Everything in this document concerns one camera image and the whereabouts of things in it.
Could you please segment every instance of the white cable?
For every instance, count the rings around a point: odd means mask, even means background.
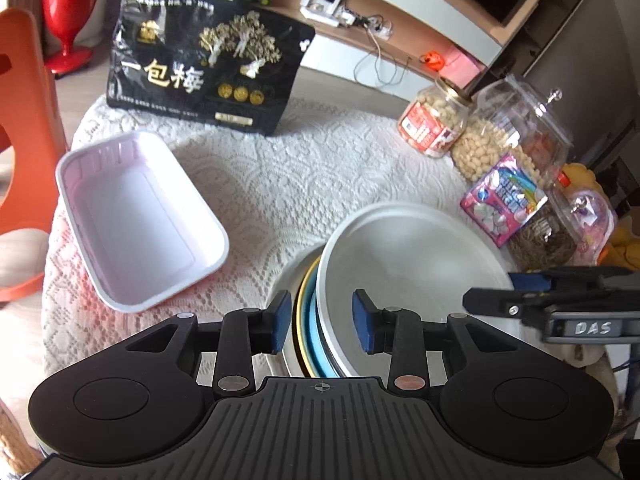
[[[394,60],[394,74],[391,76],[391,79],[389,81],[384,81],[381,77],[380,77],[380,63],[382,62],[382,49],[380,48],[380,44],[378,43],[378,40],[376,39],[376,37],[373,35],[373,33],[370,31],[369,26],[365,25],[364,29],[367,31],[367,36],[370,38],[370,41],[373,41],[375,48],[373,48],[372,50],[370,50],[369,52],[367,52],[362,59],[356,63],[356,65],[353,67],[353,79],[356,83],[360,83],[361,85],[364,86],[368,86],[369,88],[384,88],[385,86],[396,86],[399,85],[402,80],[404,79],[404,74],[406,73],[406,70],[409,67],[409,60],[411,59],[409,56],[407,56],[406,58],[406,64],[404,65],[404,70],[402,70],[402,75],[400,76],[400,79],[396,82],[393,82],[393,80],[396,78],[396,75],[398,74],[398,62],[396,60],[396,58],[394,56],[391,56],[392,59]],[[378,81],[381,84],[375,85],[375,86],[371,86],[371,85],[367,85],[364,83],[361,83],[358,80],[358,67],[364,62],[364,60],[367,59],[367,57],[371,56],[371,54],[373,54],[375,51],[378,51],[378,55],[376,57],[376,60],[373,64],[374,70],[376,72],[376,78],[378,78]]]

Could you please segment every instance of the glass jar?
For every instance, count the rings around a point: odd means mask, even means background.
[[[473,101],[451,81],[438,78],[421,90],[398,121],[398,132],[416,150],[441,158],[465,131]]]
[[[479,91],[466,130],[451,149],[460,173],[476,183],[510,152],[538,187],[552,186],[572,145],[548,110],[560,98],[559,90],[542,98],[523,78],[511,74]]]
[[[509,240],[509,251],[520,270],[545,270],[570,264],[581,237],[562,188],[560,174],[546,192],[545,205]]]

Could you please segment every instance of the pink plastic tray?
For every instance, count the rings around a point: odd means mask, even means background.
[[[69,152],[56,179],[95,290],[115,310],[146,310],[226,260],[225,229],[155,134]]]

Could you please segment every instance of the stacked bowls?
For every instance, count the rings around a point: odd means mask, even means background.
[[[473,286],[512,289],[505,262],[460,220],[428,206],[382,203],[349,216],[325,246],[300,254],[275,288],[295,296],[284,349],[292,376],[379,376],[386,383],[391,357],[360,348],[351,295],[364,288],[378,308],[411,309],[444,322],[462,310]],[[517,320],[485,322],[521,338]],[[428,352],[431,384],[444,384],[439,352]]]

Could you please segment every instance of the red vase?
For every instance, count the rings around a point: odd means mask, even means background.
[[[78,33],[89,20],[96,0],[42,0],[44,22],[51,33],[62,42],[62,51],[49,57],[45,65],[62,76],[88,63],[92,50],[74,47]]]

